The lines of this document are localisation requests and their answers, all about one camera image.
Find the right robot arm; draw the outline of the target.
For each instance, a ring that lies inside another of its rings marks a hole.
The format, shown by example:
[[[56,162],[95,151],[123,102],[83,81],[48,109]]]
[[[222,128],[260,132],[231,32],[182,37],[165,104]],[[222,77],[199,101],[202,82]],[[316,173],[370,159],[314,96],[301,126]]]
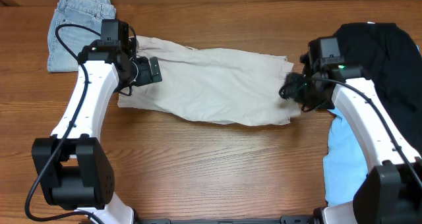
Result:
[[[317,208],[308,223],[402,224],[421,222],[421,156],[402,137],[359,63],[347,62],[336,38],[317,38],[301,56],[279,95],[302,111],[338,109],[365,157],[368,175],[353,200]]]

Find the beige shorts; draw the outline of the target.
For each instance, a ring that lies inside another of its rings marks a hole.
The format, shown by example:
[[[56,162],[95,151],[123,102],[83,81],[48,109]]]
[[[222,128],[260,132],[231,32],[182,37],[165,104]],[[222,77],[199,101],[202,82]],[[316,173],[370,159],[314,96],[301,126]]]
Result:
[[[286,125],[299,106],[279,90],[293,63],[285,56],[236,49],[195,49],[139,36],[139,56],[157,57],[162,81],[134,87],[118,106],[171,113],[188,121]]]

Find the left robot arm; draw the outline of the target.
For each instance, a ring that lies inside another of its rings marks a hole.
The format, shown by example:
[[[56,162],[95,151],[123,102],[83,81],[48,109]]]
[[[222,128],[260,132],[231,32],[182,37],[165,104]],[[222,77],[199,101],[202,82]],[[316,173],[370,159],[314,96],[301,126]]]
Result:
[[[32,145],[38,176],[24,205],[32,221],[83,215],[93,223],[140,223],[114,192],[100,133],[114,93],[161,82],[162,74],[156,57],[137,57],[136,33],[126,22],[105,19],[98,35],[79,54],[71,53],[78,79],[69,104],[50,137]]]

